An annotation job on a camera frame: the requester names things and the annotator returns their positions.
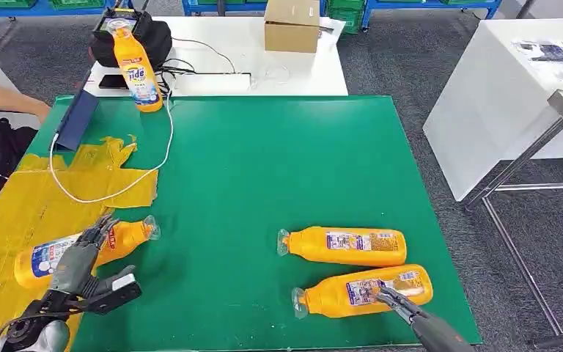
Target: white desk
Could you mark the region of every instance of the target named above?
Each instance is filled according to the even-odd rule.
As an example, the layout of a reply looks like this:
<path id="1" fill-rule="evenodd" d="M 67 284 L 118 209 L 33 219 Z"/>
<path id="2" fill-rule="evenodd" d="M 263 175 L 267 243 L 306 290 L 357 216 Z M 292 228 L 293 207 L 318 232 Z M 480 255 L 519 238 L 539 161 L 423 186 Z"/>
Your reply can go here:
<path id="1" fill-rule="evenodd" d="M 179 77 L 174 95 L 348 95 L 337 47 L 330 37 L 319 39 L 316 54 L 282 53 L 264 50 L 262 17 L 154 19 L 167 22 L 173 37 L 207 43 L 228 56 L 237 72 L 251 74 L 247 87 L 238 87 L 232 77 L 222 75 Z M 174 41 L 168 57 L 190 62 L 198 73 L 232 69 L 224 58 L 197 43 Z M 120 89 L 99 89 L 105 74 L 119 74 L 119 70 L 96 62 L 85 90 L 99 97 L 128 95 Z"/>
<path id="2" fill-rule="evenodd" d="M 557 119 L 547 99 L 563 84 L 539 77 L 513 40 L 563 41 L 563 19 L 481 21 L 424 124 L 457 201 Z M 563 131 L 534 158 L 563 158 Z"/>

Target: person's arm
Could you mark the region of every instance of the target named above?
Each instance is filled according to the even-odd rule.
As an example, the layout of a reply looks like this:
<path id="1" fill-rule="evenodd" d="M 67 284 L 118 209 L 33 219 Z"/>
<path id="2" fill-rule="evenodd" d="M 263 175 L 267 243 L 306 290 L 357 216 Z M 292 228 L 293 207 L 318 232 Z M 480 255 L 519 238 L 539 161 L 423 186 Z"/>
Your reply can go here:
<path id="1" fill-rule="evenodd" d="M 37 116 L 40 123 L 44 123 L 51 107 L 38 99 L 0 87 L 0 110 L 33 114 Z"/>

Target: gray carpet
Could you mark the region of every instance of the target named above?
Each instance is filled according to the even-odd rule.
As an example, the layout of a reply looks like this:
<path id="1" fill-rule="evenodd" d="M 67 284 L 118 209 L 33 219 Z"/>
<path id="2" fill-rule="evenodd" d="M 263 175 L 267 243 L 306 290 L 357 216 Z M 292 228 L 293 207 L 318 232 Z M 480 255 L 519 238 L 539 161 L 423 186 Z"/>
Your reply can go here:
<path id="1" fill-rule="evenodd" d="M 153 15 L 181 15 L 178 1 L 152 0 Z M 74 91 L 89 67 L 97 18 L 0 19 L 0 66 L 25 93 L 52 102 Z M 486 212 L 466 213 L 449 192 L 422 125 L 478 20 L 459 11 L 374 12 L 367 34 L 343 37 L 340 58 L 352 95 L 392 95 L 485 344 L 478 351 L 530 351 L 550 329 Z M 526 165 L 521 182 L 563 181 L 563 161 Z M 563 325 L 563 191 L 497 194 L 502 220 Z M 393 348 L 387 351 L 423 351 Z M 563 351 L 555 348 L 547 351 Z"/>

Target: cardboard box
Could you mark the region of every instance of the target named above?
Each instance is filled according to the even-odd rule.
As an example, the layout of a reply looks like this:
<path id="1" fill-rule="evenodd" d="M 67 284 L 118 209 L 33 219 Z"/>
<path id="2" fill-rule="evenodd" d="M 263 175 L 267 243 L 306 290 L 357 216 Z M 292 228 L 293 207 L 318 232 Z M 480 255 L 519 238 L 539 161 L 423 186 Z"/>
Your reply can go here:
<path id="1" fill-rule="evenodd" d="M 268 0 L 265 50 L 315 53 L 320 25 L 318 0 Z"/>

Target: black cable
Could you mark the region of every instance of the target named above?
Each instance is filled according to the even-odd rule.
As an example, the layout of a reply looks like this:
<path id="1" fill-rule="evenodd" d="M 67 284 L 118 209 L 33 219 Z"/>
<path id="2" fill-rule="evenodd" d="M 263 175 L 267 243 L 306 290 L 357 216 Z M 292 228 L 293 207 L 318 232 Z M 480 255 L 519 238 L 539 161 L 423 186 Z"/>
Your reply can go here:
<path id="1" fill-rule="evenodd" d="M 20 323 L 21 321 L 25 321 L 25 320 L 29 320 L 29 319 L 35 319 L 35 318 L 44 318 L 44 317 L 53 317 L 53 318 L 69 317 L 73 314 L 78 314 L 80 312 L 83 312 L 83 311 L 80 310 L 80 309 L 77 309 L 77 310 L 73 310 L 73 311 L 70 311 L 70 312 L 41 313 L 41 314 L 27 315 L 26 317 L 20 317 L 20 318 L 12 319 L 12 320 L 8 321 L 7 323 L 3 324 L 3 326 L 1 326 L 0 337 L 3 334 L 3 330 L 5 330 L 8 326 L 10 326 L 12 324 Z"/>
<path id="2" fill-rule="evenodd" d="M 178 38 L 174 38 L 174 37 L 172 37 L 172 39 L 173 39 L 173 40 L 178 40 L 178 41 L 180 41 L 180 42 L 198 43 L 198 44 L 202 44 L 202 45 L 207 46 L 208 48 L 210 48 L 210 50 L 214 51 L 217 55 L 219 55 L 219 56 L 225 58 L 225 60 L 227 60 L 227 61 L 229 62 L 230 66 L 232 66 L 232 73 L 236 73 L 236 68 L 234 67 L 234 63 L 232 62 L 232 60 L 230 60 L 229 57 L 227 57 L 227 56 L 223 55 L 222 53 L 218 52 L 217 50 L 215 50 L 212 46 L 210 46 L 210 45 L 208 45 L 208 44 L 206 44 L 206 43 L 200 42 L 199 40 L 178 39 Z"/>
<path id="3" fill-rule="evenodd" d="M 163 62 L 162 65 L 164 65 L 164 64 L 166 64 L 167 62 L 170 62 L 170 61 L 172 61 L 172 60 L 176 60 L 176 61 L 178 61 L 178 62 L 183 62 L 183 63 L 187 64 L 187 65 L 193 70 L 193 72 L 195 72 L 195 67 L 193 67 L 193 65 L 191 65 L 190 62 L 187 62 L 187 61 L 182 60 L 182 59 L 167 59 L 167 60 L 165 60 L 165 61 Z"/>
<path id="4" fill-rule="evenodd" d="M 172 75 L 174 81 L 176 80 L 176 75 L 196 75 L 197 72 L 195 70 L 187 70 L 185 68 L 178 68 L 172 66 L 160 66 L 156 68 L 155 75 L 161 77 L 161 82 L 158 84 L 158 88 L 161 90 L 161 93 L 165 96 L 169 96 L 169 93 L 172 91 L 172 88 L 169 86 L 169 83 L 165 79 L 164 73 L 168 73 Z"/>

